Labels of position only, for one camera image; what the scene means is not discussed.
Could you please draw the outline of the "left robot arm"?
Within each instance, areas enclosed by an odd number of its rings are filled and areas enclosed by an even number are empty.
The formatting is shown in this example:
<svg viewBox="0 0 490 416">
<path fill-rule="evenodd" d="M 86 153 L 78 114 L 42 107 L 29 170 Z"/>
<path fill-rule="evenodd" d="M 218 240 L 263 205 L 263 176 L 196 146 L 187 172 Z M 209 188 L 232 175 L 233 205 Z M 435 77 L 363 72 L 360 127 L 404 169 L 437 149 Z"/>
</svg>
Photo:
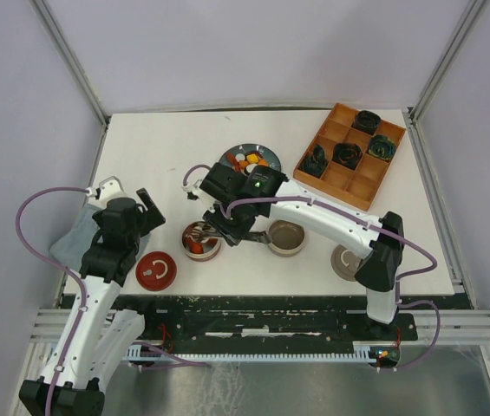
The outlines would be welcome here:
<svg viewBox="0 0 490 416">
<path fill-rule="evenodd" d="M 75 302 L 56 348 L 35 380 L 24 380 L 19 399 L 31 415 L 99 415 L 105 392 L 126 352 L 138 337 L 148 338 L 159 317 L 148 309 L 123 309 L 106 318 L 136 263 L 141 239 L 165 218 L 144 188 L 136 198 L 109 179 L 86 194 L 102 208 L 82 266 L 71 277 Z"/>
</svg>

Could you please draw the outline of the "fried chicken piece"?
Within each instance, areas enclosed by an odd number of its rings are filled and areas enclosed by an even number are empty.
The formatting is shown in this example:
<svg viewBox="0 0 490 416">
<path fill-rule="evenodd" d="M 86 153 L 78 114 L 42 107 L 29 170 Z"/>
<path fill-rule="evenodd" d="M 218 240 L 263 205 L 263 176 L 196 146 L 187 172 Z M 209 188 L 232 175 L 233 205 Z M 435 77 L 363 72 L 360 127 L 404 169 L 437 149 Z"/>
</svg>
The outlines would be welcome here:
<svg viewBox="0 0 490 416">
<path fill-rule="evenodd" d="M 195 254 L 195 255 L 202 255 L 204 253 L 204 247 L 201 243 L 193 241 L 192 239 L 187 241 L 187 249 Z"/>
</svg>

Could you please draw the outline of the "beige lunch box bowl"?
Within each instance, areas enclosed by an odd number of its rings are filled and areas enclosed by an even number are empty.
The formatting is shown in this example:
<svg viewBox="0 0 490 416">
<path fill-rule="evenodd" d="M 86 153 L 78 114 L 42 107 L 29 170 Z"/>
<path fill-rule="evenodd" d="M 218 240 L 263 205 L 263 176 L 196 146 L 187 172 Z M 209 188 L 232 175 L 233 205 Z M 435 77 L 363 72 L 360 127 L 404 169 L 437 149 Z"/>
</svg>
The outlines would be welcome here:
<svg viewBox="0 0 490 416">
<path fill-rule="evenodd" d="M 304 247 L 306 233 L 298 224 L 278 220 L 273 222 L 268 235 L 271 242 L 268 244 L 270 251 L 279 257 L 294 257 Z"/>
</svg>

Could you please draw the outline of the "blue ceramic food plate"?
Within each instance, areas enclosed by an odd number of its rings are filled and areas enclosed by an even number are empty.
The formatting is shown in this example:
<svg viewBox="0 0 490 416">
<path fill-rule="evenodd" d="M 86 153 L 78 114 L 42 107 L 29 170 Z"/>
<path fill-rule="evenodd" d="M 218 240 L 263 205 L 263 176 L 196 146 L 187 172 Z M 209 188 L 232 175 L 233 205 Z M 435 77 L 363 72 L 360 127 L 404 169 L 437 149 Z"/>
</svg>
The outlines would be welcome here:
<svg viewBox="0 0 490 416">
<path fill-rule="evenodd" d="M 237 161 L 235 155 L 244 154 L 245 160 Z M 259 157 L 257 164 L 249 164 L 246 156 L 250 153 L 255 153 Z M 281 162 L 278 156 L 269 148 L 259 144 L 245 143 L 231 147 L 229 150 L 222 153 L 219 163 L 224 166 L 229 166 L 233 171 L 240 172 L 248 176 L 256 166 L 267 166 L 278 172 L 281 171 Z"/>
</svg>

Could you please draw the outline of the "metal tongs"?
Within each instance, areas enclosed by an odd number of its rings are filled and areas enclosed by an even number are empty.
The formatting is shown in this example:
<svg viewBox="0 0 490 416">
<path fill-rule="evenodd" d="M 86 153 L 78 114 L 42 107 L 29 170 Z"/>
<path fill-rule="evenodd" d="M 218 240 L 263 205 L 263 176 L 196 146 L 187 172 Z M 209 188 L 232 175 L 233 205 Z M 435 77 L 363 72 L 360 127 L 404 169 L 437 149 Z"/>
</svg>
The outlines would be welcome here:
<svg viewBox="0 0 490 416">
<path fill-rule="evenodd" d="M 265 231 L 251 231 L 245 233 L 241 237 L 232 237 L 229 234 L 224 234 L 221 231 L 207 225 L 206 227 L 191 231 L 190 235 L 195 241 L 211 238 L 223 239 L 231 247 L 239 245 L 241 242 L 248 241 L 253 243 L 268 244 L 271 242 L 271 237 Z"/>
</svg>

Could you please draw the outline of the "red steel lunch bowl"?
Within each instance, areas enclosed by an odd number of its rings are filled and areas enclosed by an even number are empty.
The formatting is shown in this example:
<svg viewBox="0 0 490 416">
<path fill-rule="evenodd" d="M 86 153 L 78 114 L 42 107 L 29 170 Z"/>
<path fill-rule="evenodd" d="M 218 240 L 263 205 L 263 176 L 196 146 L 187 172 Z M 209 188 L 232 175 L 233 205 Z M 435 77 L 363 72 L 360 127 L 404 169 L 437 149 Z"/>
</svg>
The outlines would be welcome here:
<svg viewBox="0 0 490 416">
<path fill-rule="evenodd" d="M 208 237 L 209 230 L 203 221 L 193 222 L 184 229 L 181 242 L 186 255 L 193 261 L 209 261 L 219 254 L 221 241 L 216 237 Z"/>
</svg>

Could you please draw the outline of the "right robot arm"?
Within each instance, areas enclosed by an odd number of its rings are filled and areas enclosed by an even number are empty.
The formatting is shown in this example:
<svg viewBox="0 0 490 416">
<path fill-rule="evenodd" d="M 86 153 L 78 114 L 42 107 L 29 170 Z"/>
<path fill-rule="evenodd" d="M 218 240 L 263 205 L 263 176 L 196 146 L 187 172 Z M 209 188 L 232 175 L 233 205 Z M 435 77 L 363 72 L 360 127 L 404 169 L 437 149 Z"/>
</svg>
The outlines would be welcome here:
<svg viewBox="0 0 490 416">
<path fill-rule="evenodd" d="M 298 224 L 352 251 L 361 259 L 355 279 L 366 289 L 366 331 L 376 339 L 395 331 L 395 275 L 404 249 L 400 216 L 390 211 L 379 218 L 348 209 L 267 166 L 245 175 L 216 163 L 199 188 L 213 198 L 205 219 L 230 245 L 254 240 L 251 228 L 262 216 Z"/>
</svg>

